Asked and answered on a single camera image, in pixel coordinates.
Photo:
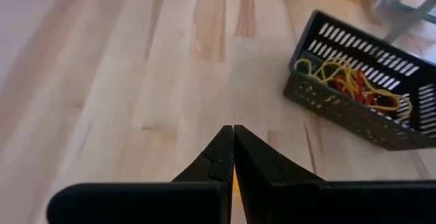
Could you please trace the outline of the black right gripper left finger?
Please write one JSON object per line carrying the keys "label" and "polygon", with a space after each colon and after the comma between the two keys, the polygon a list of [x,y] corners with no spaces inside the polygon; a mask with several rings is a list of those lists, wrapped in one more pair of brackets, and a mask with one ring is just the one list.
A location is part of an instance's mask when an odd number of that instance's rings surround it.
{"label": "black right gripper left finger", "polygon": [[230,224],[234,129],[223,126],[170,182],[93,182],[50,199],[49,224]]}

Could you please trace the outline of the yellow rubber band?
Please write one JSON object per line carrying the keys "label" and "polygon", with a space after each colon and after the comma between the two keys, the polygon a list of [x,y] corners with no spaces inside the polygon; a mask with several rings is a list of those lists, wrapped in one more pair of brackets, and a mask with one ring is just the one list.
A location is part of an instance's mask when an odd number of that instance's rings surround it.
{"label": "yellow rubber band", "polygon": [[298,59],[294,64],[294,71],[298,71],[298,66],[303,63],[306,67],[306,75],[321,83],[332,81],[335,76],[343,71],[343,66],[335,62],[336,59],[325,60],[316,71],[313,71],[312,61],[306,58]]}
{"label": "yellow rubber band", "polygon": [[[386,89],[375,88],[364,76],[358,76],[357,80],[350,80],[349,87],[353,90],[353,98],[364,106],[380,112],[398,112],[401,108],[401,102],[407,105],[405,112],[397,117],[397,121],[405,121],[411,115],[413,105],[409,98],[391,93]],[[390,105],[379,105],[377,98],[387,98]]]}
{"label": "yellow rubber band", "polygon": [[[332,58],[332,59],[336,59],[336,63],[340,64],[341,66],[343,66],[343,71],[340,71],[337,76],[342,75],[345,76],[347,79],[352,78],[354,80],[356,80],[355,78],[355,72],[358,71],[357,69],[352,69],[350,64],[347,61],[344,61],[343,59],[338,59],[338,58]],[[323,83],[323,84],[330,84],[332,83],[334,86],[334,82],[333,80],[328,82],[328,83]]]}
{"label": "yellow rubber band", "polygon": [[377,110],[378,112],[383,112],[384,114],[396,112],[395,121],[397,122],[407,120],[413,110],[410,99],[401,95],[389,93],[385,90],[376,90],[375,98],[377,104],[367,107]]}

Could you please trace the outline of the black slotted plastic basket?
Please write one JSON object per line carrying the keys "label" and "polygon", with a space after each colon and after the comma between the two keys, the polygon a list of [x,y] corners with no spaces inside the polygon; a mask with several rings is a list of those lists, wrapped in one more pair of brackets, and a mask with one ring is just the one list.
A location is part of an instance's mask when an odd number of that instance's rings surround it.
{"label": "black slotted plastic basket", "polygon": [[[410,117],[395,121],[396,112],[384,114],[367,108],[330,84],[306,75],[303,63],[313,71],[327,59],[347,61],[361,70],[377,89],[410,99]],[[283,94],[306,109],[327,118],[387,150],[436,148],[436,65],[373,37],[319,10],[313,11],[289,64],[290,76]]]}

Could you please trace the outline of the yellow green crayon box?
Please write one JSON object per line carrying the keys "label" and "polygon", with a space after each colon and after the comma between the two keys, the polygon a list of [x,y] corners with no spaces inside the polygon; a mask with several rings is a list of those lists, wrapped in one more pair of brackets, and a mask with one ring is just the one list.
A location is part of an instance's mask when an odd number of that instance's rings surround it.
{"label": "yellow green crayon box", "polygon": [[243,203],[240,195],[240,188],[238,184],[238,178],[236,175],[236,169],[233,173],[233,194],[232,194],[232,212],[233,215],[244,215]]}

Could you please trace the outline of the red rubber band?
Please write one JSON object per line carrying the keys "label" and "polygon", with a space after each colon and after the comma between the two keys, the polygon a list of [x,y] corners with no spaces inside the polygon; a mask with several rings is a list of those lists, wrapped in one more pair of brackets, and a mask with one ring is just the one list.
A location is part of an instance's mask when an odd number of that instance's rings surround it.
{"label": "red rubber band", "polygon": [[347,79],[345,76],[335,76],[333,79],[334,87],[342,94],[356,98],[360,95],[361,85],[352,78]]}
{"label": "red rubber band", "polygon": [[356,99],[366,106],[374,106],[377,104],[375,98],[375,89],[371,86],[366,76],[361,70],[355,72],[356,78]]}

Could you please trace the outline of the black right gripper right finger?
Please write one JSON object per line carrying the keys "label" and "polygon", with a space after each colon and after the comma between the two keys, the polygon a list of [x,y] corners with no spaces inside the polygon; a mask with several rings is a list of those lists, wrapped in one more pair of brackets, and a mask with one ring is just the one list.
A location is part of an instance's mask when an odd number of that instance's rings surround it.
{"label": "black right gripper right finger", "polygon": [[247,224],[436,224],[436,180],[327,181],[246,127],[234,133]]}

